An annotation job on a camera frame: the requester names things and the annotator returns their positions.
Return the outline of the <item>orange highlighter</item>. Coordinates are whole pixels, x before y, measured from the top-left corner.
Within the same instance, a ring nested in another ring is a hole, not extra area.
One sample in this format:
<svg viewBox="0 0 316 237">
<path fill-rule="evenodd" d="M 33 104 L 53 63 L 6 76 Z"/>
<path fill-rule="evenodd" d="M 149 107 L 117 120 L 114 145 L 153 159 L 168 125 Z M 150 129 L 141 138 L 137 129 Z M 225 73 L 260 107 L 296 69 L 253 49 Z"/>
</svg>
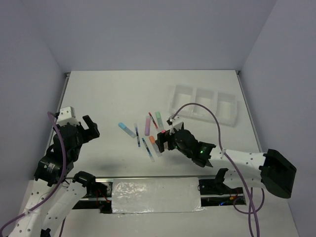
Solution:
<svg viewBox="0 0 316 237">
<path fill-rule="evenodd" d="M 158 157 L 161 157 L 161 153 L 160 153 L 160 151 L 159 151 L 159 149 L 158 149 L 157 144 L 155 143 L 154 137 L 153 137 L 153 136 L 149 136 L 149 141 L 150 141 L 150 143 L 151 143 L 151 145 L 152 145 L 152 147 L 153 147 L 153 149 L 154 149 L 156 155 L 157 155 Z"/>
</svg>

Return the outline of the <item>light blue pen refill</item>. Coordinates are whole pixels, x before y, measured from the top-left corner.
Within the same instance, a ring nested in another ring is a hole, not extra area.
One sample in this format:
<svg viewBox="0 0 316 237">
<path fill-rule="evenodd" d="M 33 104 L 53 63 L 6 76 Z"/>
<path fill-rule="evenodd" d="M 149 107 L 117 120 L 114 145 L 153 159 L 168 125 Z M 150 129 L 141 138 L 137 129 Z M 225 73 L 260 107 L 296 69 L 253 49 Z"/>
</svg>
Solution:
<svg viewBox="0 0 316 237">
<path fill-rule="evenodd" d="M 142 141 L 143 141 L 143 144 L 144 144 L 144 146 L 145 146 L 145 148 L 146 148 L 146 151 L 148 152 L 148 155 L 149 155 L 150 160 L 151 160 L 152 162 L 155 162 L 154 157 L 153 157 L 153 155 L 152 155 L 152 153 L 151 153 L 151 151 L 150 151 L 150 149 L 149 149 L 149 147 L 148 147 L 148 145 L 147 145 L 145 139 L 142 138 Z"/>
</svg>

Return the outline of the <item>red pen refill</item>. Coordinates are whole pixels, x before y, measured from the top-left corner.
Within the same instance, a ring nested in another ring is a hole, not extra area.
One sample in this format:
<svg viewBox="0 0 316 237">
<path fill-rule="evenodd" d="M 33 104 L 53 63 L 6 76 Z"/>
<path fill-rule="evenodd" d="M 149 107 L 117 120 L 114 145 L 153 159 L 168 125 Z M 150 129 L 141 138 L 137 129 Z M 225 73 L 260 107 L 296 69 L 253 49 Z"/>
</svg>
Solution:
<svg viewBox="0 0 316 237">
<path fill-rule="evenodd" d="M 151 119 L 151 121 L 153 122 L 153 124 L 154 124 L 154 126 L 155 126 L 156 130 L 158 130 L 158 125 L 157 125 L 157 123 L 155 122 L 154 117 L 152 116 L 152 114 L 151 114 L 151 113 L 148 113 L 148 114 L 149 114 L 150 119 Z"/>
</svg>

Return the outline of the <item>purple pink highlighter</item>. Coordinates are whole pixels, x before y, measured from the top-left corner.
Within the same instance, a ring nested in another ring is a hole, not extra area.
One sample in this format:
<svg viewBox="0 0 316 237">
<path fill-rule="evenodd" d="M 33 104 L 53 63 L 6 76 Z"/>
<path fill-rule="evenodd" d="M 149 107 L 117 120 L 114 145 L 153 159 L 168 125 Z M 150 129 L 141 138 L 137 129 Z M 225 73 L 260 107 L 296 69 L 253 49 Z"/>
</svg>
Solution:
<svg viewBox="0 0 316 237">
<path fill-rule="evenodd" d="M 145 131 L 144 131 L 145 136 L 150 135 L 150 126 L 151 126 L 151 118 L 150 116 L 146 116 Z"/>
</svg>

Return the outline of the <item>green highlighter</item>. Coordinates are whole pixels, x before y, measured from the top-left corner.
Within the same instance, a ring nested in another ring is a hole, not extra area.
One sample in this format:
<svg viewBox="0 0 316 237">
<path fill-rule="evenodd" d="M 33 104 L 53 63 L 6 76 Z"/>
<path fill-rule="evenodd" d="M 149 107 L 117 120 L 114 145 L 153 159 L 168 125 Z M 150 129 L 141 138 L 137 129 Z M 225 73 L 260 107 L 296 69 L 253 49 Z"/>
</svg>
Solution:
<svg viewBox="0 0 316 237">
<path fill-rule="evenodd" d="M 155 112 L 155 115 L 156 115 L 156 119 L 157 119 L 157 122 L 158 122 L 158 128 L 159 128 L 160 131 L 163 131 L 164 130 L 164 126 L 163 126 L 163 121 L 162 121 L 160 112 Z"/>
</svg>

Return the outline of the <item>blue highlighter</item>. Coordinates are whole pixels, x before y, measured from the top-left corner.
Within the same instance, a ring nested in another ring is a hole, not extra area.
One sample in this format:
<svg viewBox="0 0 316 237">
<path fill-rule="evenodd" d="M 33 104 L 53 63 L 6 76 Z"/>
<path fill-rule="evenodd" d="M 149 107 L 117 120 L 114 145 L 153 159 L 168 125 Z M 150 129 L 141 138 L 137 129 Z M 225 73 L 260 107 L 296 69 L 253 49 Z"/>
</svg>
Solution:
<svg viewBox="0 0 316 237">
<path fill-rule="evenodd" d="M 130 137 L 132 137 L 132 138 L 135 138 L 135 137 L 136 137 L 136 134 L 135 134 L 132 130 L 130 130 L 124 123 L 119 122 L 119 123 L 118 123 L 118 126 L 119 126 L 126 134 L 128 134 Z"/>
</svg>

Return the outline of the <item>dark blue pen refill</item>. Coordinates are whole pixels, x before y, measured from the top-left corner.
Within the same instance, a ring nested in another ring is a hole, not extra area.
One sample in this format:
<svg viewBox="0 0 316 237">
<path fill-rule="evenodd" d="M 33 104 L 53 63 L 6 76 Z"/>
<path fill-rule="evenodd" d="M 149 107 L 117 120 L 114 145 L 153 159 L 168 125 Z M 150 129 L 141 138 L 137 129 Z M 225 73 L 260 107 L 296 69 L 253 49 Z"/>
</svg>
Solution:
<svg viewBox="0 0 316 237">
<path fill-rule="evenodd" d="M 137 144 L 138 144 L 138 147 L 140 148 L 140 147 L 141 147 L 141 144 L 140 144 L 140 137 L 139 137 L 139 132 L 138 132 L 138 125 L 137 125 L 137 123 L 134 123 L 134 128 L 135 128 L 135 133 L 136 133 L 136 138 L 137 138 Z"/>
</svg>

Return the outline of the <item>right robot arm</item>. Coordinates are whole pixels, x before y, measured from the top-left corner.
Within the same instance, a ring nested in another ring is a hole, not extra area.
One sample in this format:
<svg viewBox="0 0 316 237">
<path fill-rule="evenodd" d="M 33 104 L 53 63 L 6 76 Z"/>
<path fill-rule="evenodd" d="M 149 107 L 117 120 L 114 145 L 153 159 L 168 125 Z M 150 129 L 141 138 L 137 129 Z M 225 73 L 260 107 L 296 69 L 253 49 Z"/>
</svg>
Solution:
<svg viewBox="0 0 316 237">
<path fill-rule="evenodd" d="M 276 150 L 246 153 L 221 149 L 218 145 L 198 141 L 182 123 L 160 132 L 155 143 L 160 153 L 178 150 L 196 165 L 216 169 L 214 183 L 220 193 L 244 186 L 265 189 L 279 198 L 291 198 L 297 169 Z"/>
</svg>

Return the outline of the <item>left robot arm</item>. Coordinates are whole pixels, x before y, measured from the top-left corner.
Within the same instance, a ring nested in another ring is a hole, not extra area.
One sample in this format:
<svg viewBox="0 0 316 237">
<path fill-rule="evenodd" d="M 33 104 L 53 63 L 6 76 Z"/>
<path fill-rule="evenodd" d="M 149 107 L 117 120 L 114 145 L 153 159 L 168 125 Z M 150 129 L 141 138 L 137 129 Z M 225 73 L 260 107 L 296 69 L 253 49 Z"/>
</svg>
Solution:
<svg viewBox="0 0 316 237">
<path fill-rule="evenodd" d="M 88 115 L 83 116 L 87 129 L 75 116 L 68 116 L 65 112 L 49 112 L 47 115 L 55 132 L 53 142 L 38 162 L 33 188 L 23 212 L 0 229 L 4 231 L 7 226 L 15 224 L 9 234 L 11 237 L 54 236 L 77 202 L 84 196 L 93 196 L 97 190 L 96 177 L 80 171 L 74 175 L 62 196 L 55 198 L 64 188 L 67 175 L 78 160 L 83 144 L 99 138 L 100 132 Z"/>
</svg>

